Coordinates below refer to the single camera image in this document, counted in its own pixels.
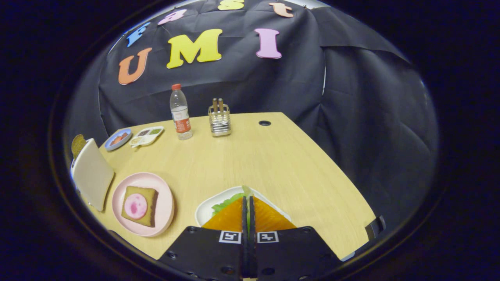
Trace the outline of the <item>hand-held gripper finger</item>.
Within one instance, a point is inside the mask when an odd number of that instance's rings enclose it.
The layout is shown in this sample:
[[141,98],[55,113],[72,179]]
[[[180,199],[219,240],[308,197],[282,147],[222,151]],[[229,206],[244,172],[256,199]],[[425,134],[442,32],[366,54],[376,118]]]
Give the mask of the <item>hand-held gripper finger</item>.
[[256,228],[255,198],[249,198],[249,277],[257,281],[315,281],[341,266],[311,226],[282,231]]
[[159,263],[187,275],[189,280],[242,280],[248,242],[247,198],[236,212],[240,231],[186,227],[159,258]]

